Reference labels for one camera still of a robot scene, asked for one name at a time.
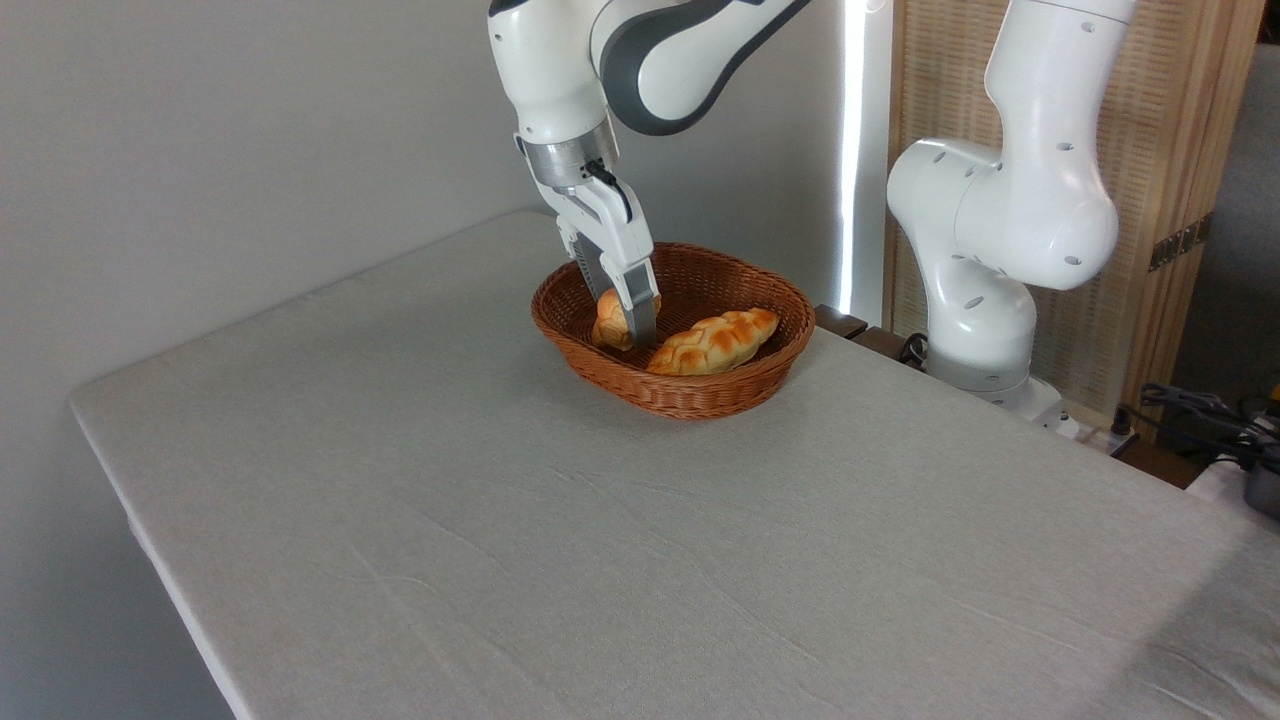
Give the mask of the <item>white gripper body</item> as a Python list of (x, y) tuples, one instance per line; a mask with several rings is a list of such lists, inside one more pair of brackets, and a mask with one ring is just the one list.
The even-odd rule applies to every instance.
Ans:
[(654, 243), (635, 192), (620, 179), (589, 176), (576, 186), (545, 187), (545, 202), (584, 232), (618, 270), (650, 258)]

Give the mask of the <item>gray gripper finger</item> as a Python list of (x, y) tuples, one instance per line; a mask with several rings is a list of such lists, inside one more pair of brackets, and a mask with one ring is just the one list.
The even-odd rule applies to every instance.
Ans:
[(613, 288), (612, 279), (602, 266), (602, 251), (566, 217), (556, 218), (557, 229), (571, 260), (576, 261), (594, 301)]
[(650, 258), (625, 270), (614, 269), (612, 281), (623, 307), (623, 318), (636, 348), (652, 347), (657, 341), (657, 300), (659, 291)]

